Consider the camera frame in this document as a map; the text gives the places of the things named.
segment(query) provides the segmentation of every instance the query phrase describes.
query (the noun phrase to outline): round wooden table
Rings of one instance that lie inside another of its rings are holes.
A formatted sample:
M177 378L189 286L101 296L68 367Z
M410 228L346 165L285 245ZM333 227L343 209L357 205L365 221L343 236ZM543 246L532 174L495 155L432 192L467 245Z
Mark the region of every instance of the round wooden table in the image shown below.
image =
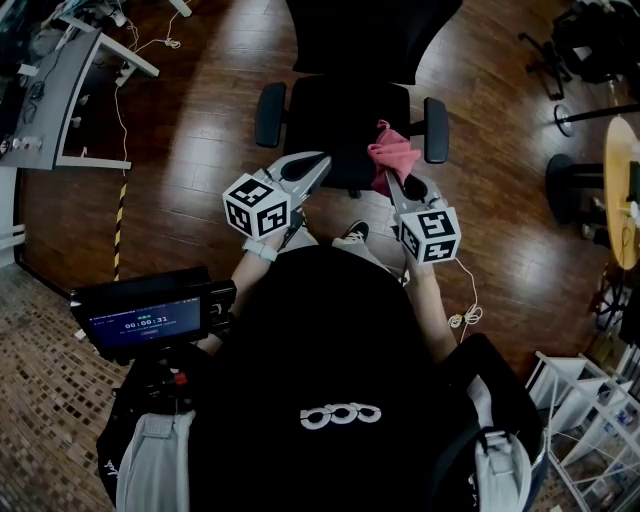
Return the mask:
M604 148L604 197L611 248L625 270L638 261L638 230L629 214L621 210L629 196L629 164L637 142L629 123L621 117L611 120Z

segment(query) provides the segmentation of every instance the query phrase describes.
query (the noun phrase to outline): white wristband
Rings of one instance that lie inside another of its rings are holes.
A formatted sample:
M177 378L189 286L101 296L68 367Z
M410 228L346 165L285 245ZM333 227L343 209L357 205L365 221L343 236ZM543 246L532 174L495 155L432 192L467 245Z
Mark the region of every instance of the white wristband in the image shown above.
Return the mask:
M278 257L278 251L272 249L268 245L264 245L260 242L256 242L255 240L251 240L251 238L247 238L245 240L242 248L245 251L251 251L252 253L257 254L263 260L276 261L276 258Z

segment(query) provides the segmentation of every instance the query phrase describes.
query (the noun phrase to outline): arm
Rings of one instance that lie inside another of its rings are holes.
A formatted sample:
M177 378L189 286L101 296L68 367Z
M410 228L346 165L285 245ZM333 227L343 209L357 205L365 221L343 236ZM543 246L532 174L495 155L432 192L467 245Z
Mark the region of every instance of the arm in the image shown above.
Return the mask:
M411 279L405 290L413 306L422 336L435 363L440 363L456 348L456 340L444 312L440 287L433 265L418 266L407 256Z
M285 232L286 230L275 233L264 239L262 243L277 251L282 246ZM236 301L233 303L233 306L231 306L231 309L229 309L229 312L235 316L240 314L243 306L255 289L256 284L258 284L258 281L260 281L269 270L271 263L271 261L262 259L253 252L247 251L244 253L244 256L231 276L231 279L236 285ZM198 342L198 347L211 356L213 356L221 346L222 340L215 334L209 334L206 339Z

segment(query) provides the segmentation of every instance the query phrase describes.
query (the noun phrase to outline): yellow and black tape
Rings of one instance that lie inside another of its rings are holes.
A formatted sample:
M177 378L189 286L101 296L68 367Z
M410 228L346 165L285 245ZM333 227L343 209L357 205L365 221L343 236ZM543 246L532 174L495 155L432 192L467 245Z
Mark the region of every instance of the yellow and black tape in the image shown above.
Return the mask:
M116 239L115 255L113 260L113 280L120 281L120 228L122 226L122 214L124 212L124 196L127 193L127 174L122 177L122 188L120 189L120 204L118 204L118 216L116 218Z

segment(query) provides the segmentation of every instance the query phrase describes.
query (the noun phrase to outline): white desk frame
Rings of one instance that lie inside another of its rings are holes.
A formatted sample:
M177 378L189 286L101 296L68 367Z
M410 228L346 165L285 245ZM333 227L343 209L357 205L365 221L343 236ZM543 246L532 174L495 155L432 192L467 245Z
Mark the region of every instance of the white desk frame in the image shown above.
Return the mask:
M89 25L86 25L86 27L89 27L91 30L94 30L93 27L90 27ZM91 67L91 63L93 62L93 59L95 58L96 53L98 53L98 50L100 49L101 46L106 47L109 51L111 51L112 53L115 53L116 55L121 57L123 60L128 62L130 65L135 66L137 69L140 69L143 73L151 77L157 77L160 74L160 70L158 68L149 64L142 57L139 57L138 55L133 53L131 50L128 50L127 48L122 46L120 43L111 39L109 36L100 34L100 37L98 37L98 41L94 45L93 50L91 51L91 54L87 59L87 63L84 66L82 73L80 74L80 80L78 81L78 86L76 86L75 90L73 91L73 96L71 98L71 103L70 103L72 107L69 108L69 110L67 111L67 116L64 122L62 137L60 139L60 147L58 149L58 157L56 158L56 166L101 167L105 169L120 169L120 170L124 169L127 171L131 169L131 162L124 161L124 160L106 160L103 158L84 158L84 157L63 155L64 144L67 140L67 133L69 131L69 126L71 124L71 118L73 117L73 105L75 105L78 101L78 96L80 95L80 90L82 88L82 84L84 83L84 79L86 78L87 73L89 72L89 68Z
M173 6L182 14L185 18L191 16L191 9L184 0L169 0Z

